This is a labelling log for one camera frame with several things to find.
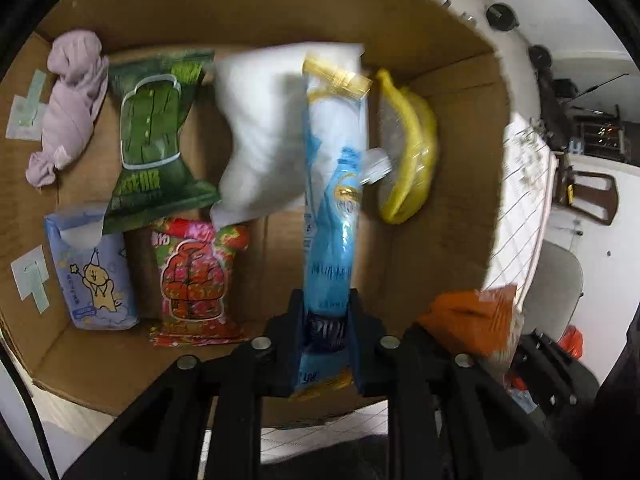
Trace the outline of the orange snack pack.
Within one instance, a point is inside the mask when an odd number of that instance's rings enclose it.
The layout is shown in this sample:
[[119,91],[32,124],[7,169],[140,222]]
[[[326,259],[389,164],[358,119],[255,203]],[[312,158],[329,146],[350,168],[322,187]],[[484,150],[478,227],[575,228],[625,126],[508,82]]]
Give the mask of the orange snack pack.
[[515,285],[439,295],[418,323],[452,354],[491,356],[508,346]]

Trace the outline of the red floral snack pack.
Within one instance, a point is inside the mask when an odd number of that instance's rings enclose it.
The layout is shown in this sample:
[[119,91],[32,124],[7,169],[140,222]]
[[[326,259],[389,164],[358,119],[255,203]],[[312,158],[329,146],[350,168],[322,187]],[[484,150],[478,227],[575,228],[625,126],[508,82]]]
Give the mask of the red floral snack pack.
[[250,244],[247,227],[217,229],[203,220],[167,217],[152,224],[151,244],[162,297],[152,344],[179,348],[244,341],[229,311],[229,296],[235,256]]

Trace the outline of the long blue snack pack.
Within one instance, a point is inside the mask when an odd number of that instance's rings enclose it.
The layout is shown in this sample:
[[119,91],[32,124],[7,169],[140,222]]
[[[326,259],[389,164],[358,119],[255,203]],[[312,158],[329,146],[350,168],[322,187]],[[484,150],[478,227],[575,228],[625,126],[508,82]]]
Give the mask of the long blue snack pack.
[[367,77],[314,54],[304,59],[303,76],[304,310],[295,386],[300,393],[341,378],[348,367],[348,308],[371,87]]

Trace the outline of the green wet wipe pack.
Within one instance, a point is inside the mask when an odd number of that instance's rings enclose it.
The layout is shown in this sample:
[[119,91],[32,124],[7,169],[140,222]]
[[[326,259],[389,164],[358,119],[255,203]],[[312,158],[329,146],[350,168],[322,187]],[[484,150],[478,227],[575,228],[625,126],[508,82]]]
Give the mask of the green wet wipe pack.
[[122,171],[105,211],[105,234],[218,202],[216,186],[194,177],[180,150],[182,127],[214,59],[210,49],[183,50],[110,66]]

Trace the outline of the blue cartoon tissue pack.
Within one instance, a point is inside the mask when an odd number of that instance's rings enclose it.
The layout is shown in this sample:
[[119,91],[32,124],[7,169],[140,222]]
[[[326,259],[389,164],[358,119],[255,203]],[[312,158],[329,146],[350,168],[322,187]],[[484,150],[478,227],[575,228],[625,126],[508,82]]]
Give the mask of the blue cartoon tissue pack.
[[105,234],[106,203],[84,203],[44,217],[58,282],[80,330],[129,330],[138,324],[124,237]]

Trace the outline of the yellow clear pouch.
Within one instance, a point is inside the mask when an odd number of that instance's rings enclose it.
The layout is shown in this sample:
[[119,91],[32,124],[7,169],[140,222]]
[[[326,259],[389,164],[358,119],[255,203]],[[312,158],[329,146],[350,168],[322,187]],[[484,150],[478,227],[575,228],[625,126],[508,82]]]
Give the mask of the yellow clear pouch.
[[437,119],[427,100],[407,87],[396,87],[388,70],[378,70],[376,79],[378,136],[390,160],[390,172],[378,186],[378,211],[385,222],[401,224],[430,195],[439,156]]

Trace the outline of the white clear plastic bag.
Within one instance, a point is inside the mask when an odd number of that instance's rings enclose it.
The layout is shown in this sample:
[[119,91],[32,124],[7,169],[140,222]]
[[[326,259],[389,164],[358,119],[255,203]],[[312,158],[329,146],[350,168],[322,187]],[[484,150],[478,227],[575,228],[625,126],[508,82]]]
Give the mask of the white clear plastic bag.
[[[216,228],[303,205],[303,62],[310,54],[358,73],[363,47],[302,42],[234,54],[217,64],[216,100],[233,148],[219,183],[220,201],[210,210]],[[388,170],[384,154],[364,151],[361,183],[380,180]]]

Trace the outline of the red plastic bag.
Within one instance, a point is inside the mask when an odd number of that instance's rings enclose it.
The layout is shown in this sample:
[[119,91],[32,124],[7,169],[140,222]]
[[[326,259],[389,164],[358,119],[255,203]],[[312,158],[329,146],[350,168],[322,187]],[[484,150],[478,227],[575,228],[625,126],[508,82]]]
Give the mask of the red plastic bag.
[[558,340],[558,345],[572,358],[579,360],[584,352],[584,336],[576,326],[570,324]]

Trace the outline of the grey chair seat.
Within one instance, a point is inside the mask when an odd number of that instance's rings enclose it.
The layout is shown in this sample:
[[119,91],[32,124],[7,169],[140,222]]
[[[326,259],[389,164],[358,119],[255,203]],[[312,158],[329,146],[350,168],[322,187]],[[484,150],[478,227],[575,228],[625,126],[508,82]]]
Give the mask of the grey chair seat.
[[526,325],[558,341],[584,294],[584,272],[569,250],[544,240],[524,298]]

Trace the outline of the patterned floral tablecloth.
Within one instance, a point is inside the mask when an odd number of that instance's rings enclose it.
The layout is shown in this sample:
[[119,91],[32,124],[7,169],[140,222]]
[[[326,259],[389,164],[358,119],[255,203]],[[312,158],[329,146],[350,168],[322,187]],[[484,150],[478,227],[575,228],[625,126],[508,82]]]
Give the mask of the patterned floral tablecloth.
[[[504,177],[498,214],[498,231],[491,249],[487,288],[515,284],[514,308],[523,310],[541,251],[550,209],[548,183],[555,170],[550,148],[536,133],[533,119],[511,115],[504,134]],[[387,403],[371,403],[323,424],[295,429],[262,430],[264,464],[323,450],[343,442],[387,434]]]

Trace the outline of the dark wooden chair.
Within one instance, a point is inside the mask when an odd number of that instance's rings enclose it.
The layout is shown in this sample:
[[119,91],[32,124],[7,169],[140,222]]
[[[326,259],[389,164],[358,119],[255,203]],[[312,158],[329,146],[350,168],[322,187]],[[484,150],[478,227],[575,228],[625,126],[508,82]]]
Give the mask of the dark wooden chair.
[[574,214],[610,226],[620,206],[616,179],[602,172],[579,171],[567,154],[556,154],[553,203]]

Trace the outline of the open cardboard box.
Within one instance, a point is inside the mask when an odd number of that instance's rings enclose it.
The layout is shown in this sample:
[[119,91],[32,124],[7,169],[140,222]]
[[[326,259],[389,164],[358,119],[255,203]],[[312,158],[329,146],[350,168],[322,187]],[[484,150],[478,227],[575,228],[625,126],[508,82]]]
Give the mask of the open cardboard box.
[[[213,68],[182,129],[182,158],[215,183],[222,208],[250,222],[236,258],[230,310],[247,335],[284,312],[303,281],[307,55],[351,66],[424,99],[438,155],[425,204],[391,226],[364,192],[352,284],[364,307],[399,334],[439,295],[481,289],[498,234],[510,99],[496,48],[432,0],[1,0],[1,104],[21,96],[64,32],[94,32],[113,62],[209,48]],[[44,218],[107,200],[120,173],[118,104],[108,98],[77,162],[37,190],[25,178],[32,141],[1,141],[1,326],[32,382],[116,415],[178,356],[149,338],[160,282],[145,230],[127,235],[140,324],[123,332],[76,327],[46,260],[39,309],[12,266],[48,248]]]

